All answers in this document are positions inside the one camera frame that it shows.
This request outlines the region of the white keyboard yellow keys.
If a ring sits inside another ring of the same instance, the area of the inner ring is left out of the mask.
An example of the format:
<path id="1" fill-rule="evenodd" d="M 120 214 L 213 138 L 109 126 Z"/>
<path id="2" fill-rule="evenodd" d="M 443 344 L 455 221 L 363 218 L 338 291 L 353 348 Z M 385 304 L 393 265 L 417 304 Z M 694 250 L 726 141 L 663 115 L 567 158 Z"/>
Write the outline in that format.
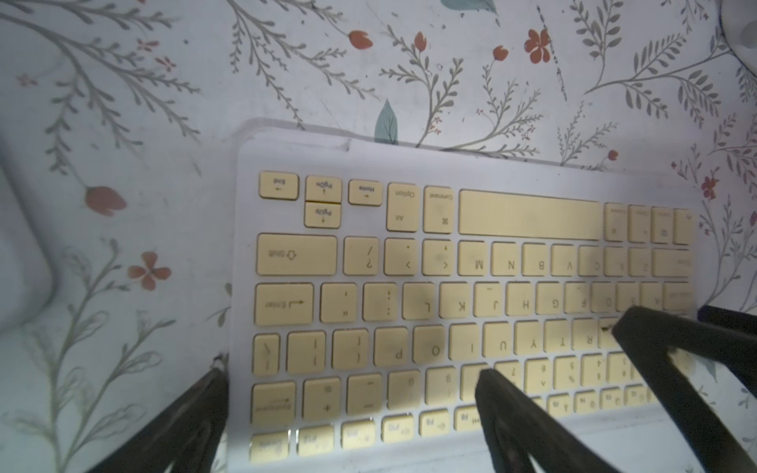
<path id="1" fill-rule="evenodd" d="M 754 309 L 756 220 L 715 175 L 592 173 L 262 128 L 237 155 L 232 472 L 486 471 L 502 374 L 614 465 L 694 469 L 612 336 Z"/>

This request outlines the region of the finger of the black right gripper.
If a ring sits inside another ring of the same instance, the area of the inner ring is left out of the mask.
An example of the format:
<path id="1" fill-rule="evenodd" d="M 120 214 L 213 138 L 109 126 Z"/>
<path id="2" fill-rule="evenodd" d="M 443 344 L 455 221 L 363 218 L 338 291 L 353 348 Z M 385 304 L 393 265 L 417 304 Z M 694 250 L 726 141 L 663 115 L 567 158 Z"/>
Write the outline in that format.
<path id="1" fill-rule="evenodd" d="M 754 472 L 749 457 L 670 358 L 683 350 L 728 368 L 756 393 L 756 317 L 704 305 L 694 319 L 631 307 L 612 335 L 706 472 Z"/>

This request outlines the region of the white keyboard pink keys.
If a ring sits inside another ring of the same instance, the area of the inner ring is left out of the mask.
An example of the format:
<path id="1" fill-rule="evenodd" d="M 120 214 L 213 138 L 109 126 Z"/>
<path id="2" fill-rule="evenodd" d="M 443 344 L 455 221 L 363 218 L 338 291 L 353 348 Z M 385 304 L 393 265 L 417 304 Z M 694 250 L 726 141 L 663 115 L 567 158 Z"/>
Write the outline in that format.
<path id="1" fill-rule="evenodd" d="M 11 173 L 1 171 L 1 332 L 29 322 L 50 304 L 53 267 L 31 208 Z"/>

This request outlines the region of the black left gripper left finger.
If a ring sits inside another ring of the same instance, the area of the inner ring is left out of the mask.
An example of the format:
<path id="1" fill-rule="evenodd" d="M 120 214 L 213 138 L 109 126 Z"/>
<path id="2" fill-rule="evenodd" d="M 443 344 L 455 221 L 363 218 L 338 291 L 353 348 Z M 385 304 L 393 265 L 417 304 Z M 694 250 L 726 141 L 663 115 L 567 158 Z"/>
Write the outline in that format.
<path id="1" fill-rule="evenodd" d="M 229 380 L 214 368 L 93 472 L 209 472 L 229 416 Z"/>

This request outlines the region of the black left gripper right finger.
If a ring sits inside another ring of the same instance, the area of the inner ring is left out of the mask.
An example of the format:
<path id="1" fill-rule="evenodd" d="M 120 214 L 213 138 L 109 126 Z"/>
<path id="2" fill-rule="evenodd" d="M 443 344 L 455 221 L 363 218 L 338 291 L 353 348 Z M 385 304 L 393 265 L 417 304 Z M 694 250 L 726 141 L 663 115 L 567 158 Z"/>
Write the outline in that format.
<path id="1" fill-rule="evenodd" d="M 480 372 L 475 403 L 496 472 L 614 472 L 502 374 Z"/>

